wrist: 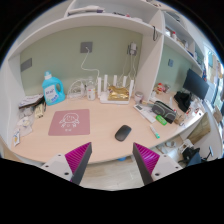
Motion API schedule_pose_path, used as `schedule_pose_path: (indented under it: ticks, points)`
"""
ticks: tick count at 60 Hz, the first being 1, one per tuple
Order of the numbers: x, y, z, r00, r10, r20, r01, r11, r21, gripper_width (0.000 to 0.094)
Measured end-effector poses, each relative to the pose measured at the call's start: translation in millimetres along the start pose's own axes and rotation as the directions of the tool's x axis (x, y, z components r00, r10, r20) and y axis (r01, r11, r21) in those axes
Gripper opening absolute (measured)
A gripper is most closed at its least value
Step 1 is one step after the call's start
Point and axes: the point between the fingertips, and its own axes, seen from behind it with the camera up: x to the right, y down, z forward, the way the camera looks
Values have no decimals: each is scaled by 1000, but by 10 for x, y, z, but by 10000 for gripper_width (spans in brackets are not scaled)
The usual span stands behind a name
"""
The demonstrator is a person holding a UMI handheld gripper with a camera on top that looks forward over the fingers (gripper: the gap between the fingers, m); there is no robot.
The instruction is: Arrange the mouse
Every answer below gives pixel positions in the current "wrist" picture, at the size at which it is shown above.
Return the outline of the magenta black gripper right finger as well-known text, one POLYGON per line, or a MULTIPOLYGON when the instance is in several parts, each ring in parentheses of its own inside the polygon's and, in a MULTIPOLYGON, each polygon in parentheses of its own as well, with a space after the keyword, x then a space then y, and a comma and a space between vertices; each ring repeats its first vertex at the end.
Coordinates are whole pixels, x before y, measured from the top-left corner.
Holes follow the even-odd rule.
POLYGON ((168 155, 159 155, 138 143, 133 144, 133 155, 145 185, 182 169, 168 155))

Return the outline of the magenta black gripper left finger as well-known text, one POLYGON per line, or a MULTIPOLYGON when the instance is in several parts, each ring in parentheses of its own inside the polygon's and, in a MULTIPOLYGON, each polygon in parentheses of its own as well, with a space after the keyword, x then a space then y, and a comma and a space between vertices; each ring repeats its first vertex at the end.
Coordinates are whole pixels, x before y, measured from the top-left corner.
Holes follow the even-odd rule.
POLYGON ((57 154, 41 166, 45 171, 79 185, 92 154, 90 142, 66 154, 57 154))

